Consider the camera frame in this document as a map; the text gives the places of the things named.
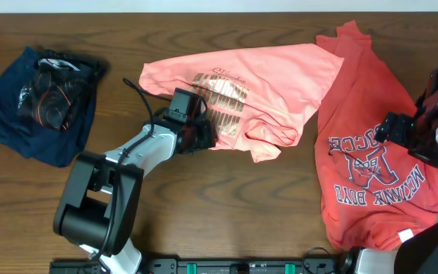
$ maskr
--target red shirt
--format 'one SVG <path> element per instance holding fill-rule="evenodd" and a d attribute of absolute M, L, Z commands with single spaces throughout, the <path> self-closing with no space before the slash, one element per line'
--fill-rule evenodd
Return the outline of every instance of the red shirt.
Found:
<path fill-rule="evenodd" d="M 391 250 L 398 232 L 430 227 L 438 211 L 438 169 L 403 147 L 374 140 L 388 112 L 413 115 L 413 100 L 371 50 L 354 21 L 317 45 L 344 64 L 319 108 L 316 167 L 327 235 L 337 249 Z"/>

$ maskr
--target dark blue cloth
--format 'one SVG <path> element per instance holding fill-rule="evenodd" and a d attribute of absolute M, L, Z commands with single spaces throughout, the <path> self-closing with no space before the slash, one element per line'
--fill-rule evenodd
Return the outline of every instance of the dark blue cloth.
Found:
<path fill-rule="evenodd" d="M 0 76 L 0 142 L 25 158 L 35 158 L 56 167 L 70 165 L 84 150 L 94 119 L 96 92 L 91 92 L 87 109 L 65 131 L 44 128 L 30 118 L 17 115 L 21 88 L 37 72 L 40 54 L 27 47 Z"/>

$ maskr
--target wooden table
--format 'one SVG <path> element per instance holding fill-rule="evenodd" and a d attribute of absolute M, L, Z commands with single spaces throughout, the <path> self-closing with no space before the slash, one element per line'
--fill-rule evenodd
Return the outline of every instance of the wooden table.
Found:
<path fill-rule="evenodd" d="M 98 88 L 87 150 L 104 152 L 148 118 L 135 81 L 143 63 L 219 49 L 314 43 L 356 19 L 378 56 L 417 97 L 438 66 L 438 14 L 19 14 L 0 15 L 0 74 L 26 45 L 100 56 L 112 65 Z M 164 102 L 150 99 L 154 109 Z M 258 164 L 249 152 L 203 151 L 162 163 L 146 177 L 132 240 L 181 257 L 302 256 L 327 247 L 313 144 Z M 45 273 L 55 258 L 86 253 L 52 231 L 68 175 L 0 145 L 0 273 Z"/>

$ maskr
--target cloth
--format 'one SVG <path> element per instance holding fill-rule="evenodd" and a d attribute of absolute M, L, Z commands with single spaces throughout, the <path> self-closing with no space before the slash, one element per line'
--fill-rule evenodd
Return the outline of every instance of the cloth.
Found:
<path fill-rule="evenodd" d="M 388 112 L 413 115 L 414 101 L 371 50 L 354 21 L 317 45 L 344 64 L 319 108 L 316 168 L 327 235 L 337 249 L 392 250 L 398 233 L 430 227 L 438 211 L 438 169 L 391 142 L 374 140 Z"/>
<path fill-rule="evenodd" d="M 27 47 L 0 76 L 0 142 L 24 158 L 36 158 L 57 167 L 68 166 L 84 149 L 96 106 L 95 91 L 90 93 L 82 115 L 75 118 L 68 130 L 42 127 L 31 118 L 19 117 L 21 88 L 37 73 L 35 64 L 40 54 Z"/>
<path fill-rule="evenodd" d="M 218 134 L 212 149 L 250 150 L 259 162 L 299 142 L 341 64 L 313 44 L 231 49 L 145 64 L 139 84 L 152 94 L 200 94 Z"/>

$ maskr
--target black cable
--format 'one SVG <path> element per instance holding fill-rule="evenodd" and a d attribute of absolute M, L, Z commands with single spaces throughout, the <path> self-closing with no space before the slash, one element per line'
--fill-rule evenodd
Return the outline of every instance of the black cable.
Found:
<path fill-rule="evenodd" d="M 112 273 L 111 273 L 111 269 L 110 269 L 109 267 L 107 267 L 107 266 L 104 264 L 104 262 L 103 262 L 102 259 L 99 259 L 99 264 L 100 264 L 100 266 L 101 266 L 101 269 L 100 269 L 100 270 L 103 270 L 103 269 L 104 269 L 104 273 L 106 273 L 106 274 L 112 274 Z"/>
<path fill-rule="evenodd" d="M 130 88 L 135 89 L 138 92 L 138 94 L 140 94 L 140 97 L 143 100 L 143 103 L 146 106 L 146 109 L 148 111 L 148 114 L 150 115 L 150 131 L 148 132 L 147 135 L 141 137 L 138 141 L 132 143 L 129 147 L 124 148 L 122 150 L 121 155 L 119 156 L 118 163 L 116 164 L 116 170 L 115 170 L 115 173 L 114 173 L 114 182 L 115 183 L 114 183 L 114 186 L 113 186 L 113 193 L 111 194 L 111 209 L 110 209 L 110 214 L 109 214 L 109 224 L 108 224 L 107 229 L 106 229 L 106 236 L 104 237 L 103 245 L 101 246 L 99 251 L 97 253 L 95 253 L 91 257 L 92 260 L 98 261 L 101 264 L 102 264 L 102 262 L 100 262 L 100 257 L 101 257 L 101 255 L 103 255 L 104 251 L 106 250 L 107 243 L 109 241 L 109 238 L 110 238 L 110 235 L 111 235 L 111 231 L 113 230 L 113 226 L 114 226 L 114 216 L 116 215 L 116 204 L 117 204 L 118 195 L 119 195 L 119 185 L 121 183 L 121 166 L 122 166 L 122 162 L 129 155 L 130 151 L 132 151 L 134 148 L 136 148 L 138 145 L 140 145 L 146 139 L 150 138 L 153 135 L 153 132 L 154 132 L 153 112 L 151 111 L 150 104 L 148 103 L 148 101 L 146 100 L 146 97 L 144 96 L 145 94 L 149 94 L 149 93 L 146 92 L 146 91 L 143 91 L 142 89 L 140 89 L 138 87 L 136 87 L 136 85 L 133 84 L 127 78 L 123 78 L 122 81 L 126 85 L 128 85 Z"/>
<path fill-rule="evenodd" d="M 333 274 L 333 273 L 335 273 L 335 258 L 334 258 L 334 256 L 332 256 L 332 254 L 330 254 L 324 247 L 313 247 L 313 248 L 311 248 L 309 251 L 307 251 L 307 253 L 305 253 L 305 255 L 303 256 L 303 259 L 302 259 L 302 267 L 305 269 L 305 271 L 307 271 L 309 274 L 316 274 L 316 273 L 314 273 L 314 272 L 312 272 L 312 271 L 310 271 L 310 266 L 305 266 L 305 260 L 307 259 L 307 256 L 309 256 L 309 254 L 310 254 L 310 252 L 312 252 L 312 251 L 314 251 L 314 250 L 322 250 L 322 251 L 325 251 L 331 258 L 332 258 L 332 263 L 334 264 L 333 266 L 332 266 L 332 271 L 330 271 L 330 272 L 326 272 L 325 274 Z"/>

